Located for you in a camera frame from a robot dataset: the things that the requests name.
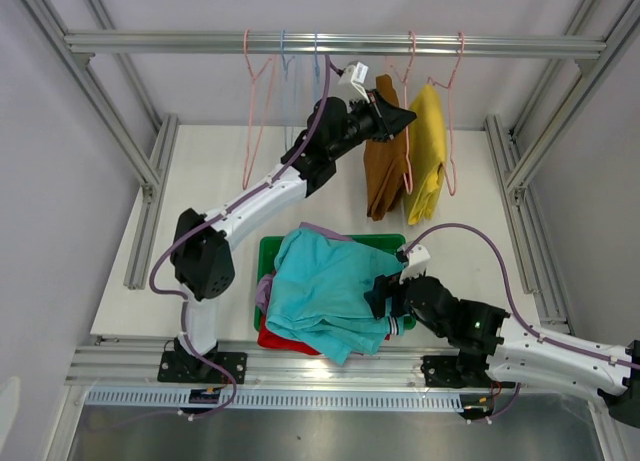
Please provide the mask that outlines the brown trousers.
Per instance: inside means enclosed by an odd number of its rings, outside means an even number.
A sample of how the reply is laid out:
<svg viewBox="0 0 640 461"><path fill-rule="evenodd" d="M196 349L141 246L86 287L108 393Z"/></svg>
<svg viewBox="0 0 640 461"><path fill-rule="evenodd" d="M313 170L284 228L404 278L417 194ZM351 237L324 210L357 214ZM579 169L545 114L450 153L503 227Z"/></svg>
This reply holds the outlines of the brown trousers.
<svg viewBox="0 0 640 461"><path fill-rule="evenodd" d="M407 173L406 134L387 142L367 140L363 155L367 186L367 216L382 220L399 204Z"/></svg>

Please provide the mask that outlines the teal trousers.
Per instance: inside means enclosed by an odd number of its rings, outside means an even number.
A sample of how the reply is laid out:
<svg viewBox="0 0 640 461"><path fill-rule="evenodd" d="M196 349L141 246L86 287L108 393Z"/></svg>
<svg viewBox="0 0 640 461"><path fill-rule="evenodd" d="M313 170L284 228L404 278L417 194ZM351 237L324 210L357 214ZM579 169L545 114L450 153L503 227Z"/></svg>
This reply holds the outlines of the teal trousers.
<svg viewBox="0 0 640 461"><path fill-rule="evenodd" d="M266 328L342 365L352 353L374 355L405 322L383 304L372 314L365 294L380 275L402 270L394 255L356 241L330 239L307 228L290 232L275 257Z"/></svg>

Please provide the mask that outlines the blue hanger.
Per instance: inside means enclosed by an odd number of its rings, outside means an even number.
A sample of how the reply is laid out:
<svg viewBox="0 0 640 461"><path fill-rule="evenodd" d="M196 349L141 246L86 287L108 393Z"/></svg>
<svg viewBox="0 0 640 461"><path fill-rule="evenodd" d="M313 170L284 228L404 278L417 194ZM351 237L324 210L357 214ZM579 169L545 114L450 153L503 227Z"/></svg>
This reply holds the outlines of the blue hanger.
<svg viewBox="0 0 640 461"><path fill-rule="evenodd" d="M317 102L321 98L321 66L318 54L318 33L314 34L313 38L313 100Z"/></svg>
<svg viewBox="0 0 640 461"><path fill-rule="evenodd" d="M280 34L280 59L282 65L282 114L284 120L284 147L286 150L294 144L294 126L297 116L297 80L298 59L296 55L285 53L286 31Z"/></svg>

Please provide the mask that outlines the purple trousers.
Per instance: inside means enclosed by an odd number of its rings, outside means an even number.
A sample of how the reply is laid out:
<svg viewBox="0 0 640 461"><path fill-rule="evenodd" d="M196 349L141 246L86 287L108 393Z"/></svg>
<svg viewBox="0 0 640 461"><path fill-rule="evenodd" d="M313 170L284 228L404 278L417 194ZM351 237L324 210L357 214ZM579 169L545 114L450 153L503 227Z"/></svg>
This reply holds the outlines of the purple trousers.
<svg viewBox="0 0 640 461"><path fill-rule="evenodd" d="M339 234L337 232L334 232L332 230L329 230L327 228L324 228L312 223L301 222L299 227L301 229L308 229L308 230L314 231L331 240L352 241L352 238L348 236ZM262 315L265 315L267 313L269 300L271 296L271 286L273 283L273 278L274 278L274 274L265 274L259 280L257 285L255 304Z"/></svg>

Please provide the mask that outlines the red trousers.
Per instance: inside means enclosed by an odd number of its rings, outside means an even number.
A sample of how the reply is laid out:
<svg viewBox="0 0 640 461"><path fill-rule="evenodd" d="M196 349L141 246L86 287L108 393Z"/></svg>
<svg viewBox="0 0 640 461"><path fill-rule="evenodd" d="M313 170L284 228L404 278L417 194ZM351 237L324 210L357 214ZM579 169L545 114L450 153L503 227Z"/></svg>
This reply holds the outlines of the red trousers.
<svg viewBox="0 0 640 461"><path fill-rule="evenodd" d="M276 316L274 321L261 320L258 344L268 349L324 355L342 365L351 354L376 354L384 341L403 333L403 321L394 317L325 316L290 322Z"/></svg>

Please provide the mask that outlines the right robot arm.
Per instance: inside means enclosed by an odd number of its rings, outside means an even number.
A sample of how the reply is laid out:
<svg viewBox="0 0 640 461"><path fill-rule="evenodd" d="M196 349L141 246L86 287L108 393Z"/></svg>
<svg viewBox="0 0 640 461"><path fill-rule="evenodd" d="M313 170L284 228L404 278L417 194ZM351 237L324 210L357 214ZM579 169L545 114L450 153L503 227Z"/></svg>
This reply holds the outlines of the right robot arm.
<svg viewBox="0 0 640 461"><path fill-rule="evenodd" d="M429 387L529 385L586 400L601 399L614 420L639 425L639 344L604 345L556 334L486 303L454 297L439 280L379 276L364 296L375 318L409 315L457 349L425 355Z"/></svg>

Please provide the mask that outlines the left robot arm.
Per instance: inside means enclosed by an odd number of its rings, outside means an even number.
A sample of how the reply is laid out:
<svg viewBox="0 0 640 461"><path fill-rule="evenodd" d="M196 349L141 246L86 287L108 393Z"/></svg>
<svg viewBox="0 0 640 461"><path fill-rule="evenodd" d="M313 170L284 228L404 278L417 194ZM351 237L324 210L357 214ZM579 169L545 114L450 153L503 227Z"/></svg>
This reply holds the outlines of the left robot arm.
<svg viewBox="0 0 640 461"><path fill-rule="evenodd" d="M180 215L170 262L186 296L182 332L175 340L185 375L203 382L214 373L218 341L206 332L203 346L197 346L188 317L231 286L234 249L272 216L323 187L340 157L367 140L391 141L416 118L415 112L387 101L376 89L350 102L325 97L314 106L293 146L254 187L218 209L203 214L188 209Z"/></svg>

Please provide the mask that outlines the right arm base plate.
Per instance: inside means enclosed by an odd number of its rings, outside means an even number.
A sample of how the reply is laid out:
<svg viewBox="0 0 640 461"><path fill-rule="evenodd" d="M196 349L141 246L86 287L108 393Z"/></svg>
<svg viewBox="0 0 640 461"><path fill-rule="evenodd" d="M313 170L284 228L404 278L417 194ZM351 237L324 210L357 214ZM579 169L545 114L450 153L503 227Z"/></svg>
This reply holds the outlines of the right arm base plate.
<svg viewBox="0 0 640 461"><path fill-rule="evenodd" d="M425 355L421 372L427 387L489 388L495 380L488 374L486 355Z"/></svg>

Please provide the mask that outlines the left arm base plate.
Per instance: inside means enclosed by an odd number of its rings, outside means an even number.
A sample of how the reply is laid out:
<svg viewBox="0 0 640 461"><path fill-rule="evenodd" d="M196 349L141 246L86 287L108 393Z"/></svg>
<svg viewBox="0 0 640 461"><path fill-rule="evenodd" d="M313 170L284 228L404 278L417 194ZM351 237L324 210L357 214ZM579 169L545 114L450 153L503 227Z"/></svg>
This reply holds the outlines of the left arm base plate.
<svg viewBox="0 0 640 461"><path fill-rule="evenodd" d="M237 384L243 384L248 356L244 352L214 352L206 358L228 372ZM165 351L161 356L157 381L173 384L230 384L221 373L201 360L182 351Z"/></svg>

